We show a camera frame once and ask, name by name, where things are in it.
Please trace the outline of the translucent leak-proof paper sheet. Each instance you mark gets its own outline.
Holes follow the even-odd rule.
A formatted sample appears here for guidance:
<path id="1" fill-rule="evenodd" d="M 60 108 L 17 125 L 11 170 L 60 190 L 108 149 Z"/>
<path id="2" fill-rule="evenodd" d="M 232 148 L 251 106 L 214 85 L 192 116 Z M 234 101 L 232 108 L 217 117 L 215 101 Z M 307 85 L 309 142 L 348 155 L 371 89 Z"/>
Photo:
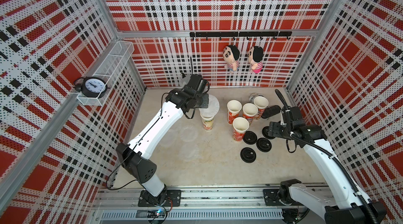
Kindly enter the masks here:
<path id="1" fill-rule="evenodd" d="M 208 107 L 199 109 L 200 116 L 203 118 L 212 118 L 217 115 L 217 113 L 219 112 L 219 108 L 220 105 L 218 99 L 213 95 L 209 95 Z"/>

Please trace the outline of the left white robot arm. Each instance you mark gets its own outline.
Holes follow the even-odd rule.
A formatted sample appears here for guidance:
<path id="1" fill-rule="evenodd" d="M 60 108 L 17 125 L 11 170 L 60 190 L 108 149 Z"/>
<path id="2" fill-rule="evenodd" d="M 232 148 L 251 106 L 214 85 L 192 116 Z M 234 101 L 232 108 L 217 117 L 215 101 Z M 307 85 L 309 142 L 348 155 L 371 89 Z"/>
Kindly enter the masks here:
<path id="1" fill-rule="evenodd" d="M 194 115 L 187 115 L 189 111 L 208 108 L 209 82 L 201 75 L 190 75 L 187 79 L 183 87 L 162 96 L 159 111 L 134 139 L 116 148 L 120 166 L 156 199 L 165 197 L 166 185 L 156 175 L 156 164 L 150 161 L 155 148 L 180 118 L 193 119 Z"/>

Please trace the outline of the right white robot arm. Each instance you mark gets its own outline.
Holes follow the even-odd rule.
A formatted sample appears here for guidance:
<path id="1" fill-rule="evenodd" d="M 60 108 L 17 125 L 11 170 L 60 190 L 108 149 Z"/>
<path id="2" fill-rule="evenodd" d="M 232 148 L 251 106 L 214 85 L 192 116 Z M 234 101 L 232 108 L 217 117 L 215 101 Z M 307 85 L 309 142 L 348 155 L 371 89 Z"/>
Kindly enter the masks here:
<path id="1" fill-rule="evenodd" d="M 300 203 L 320 216 L 327 224 L 380 224 L 386 207 L 376 202 L 358 186 L 338 159 L 320 126 L 305 124 L 298 107 L 291 107 L 279 90 L 276 95 L 283 104 L 280 122 L 271 122 L 268 136 L 294 141 L 312 159 L 325 179 L 333 199 L 307 188 L 297 179 L 280 184 L 278 200 L 284 205 Z"/>

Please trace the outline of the yellow-red paper cup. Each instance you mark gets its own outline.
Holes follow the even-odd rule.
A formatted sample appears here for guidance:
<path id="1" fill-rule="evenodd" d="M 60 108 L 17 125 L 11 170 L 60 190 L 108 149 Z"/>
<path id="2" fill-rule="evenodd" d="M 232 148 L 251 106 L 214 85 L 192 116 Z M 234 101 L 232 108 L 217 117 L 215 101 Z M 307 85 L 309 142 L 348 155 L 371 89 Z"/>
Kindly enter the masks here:
<path id="1" fill-rule="evenodd" d="M 215 114 L 214 113 L 206 113 L 200 112 L 203 128 L 206 131 L 211 131 L 214 125 Z"/>

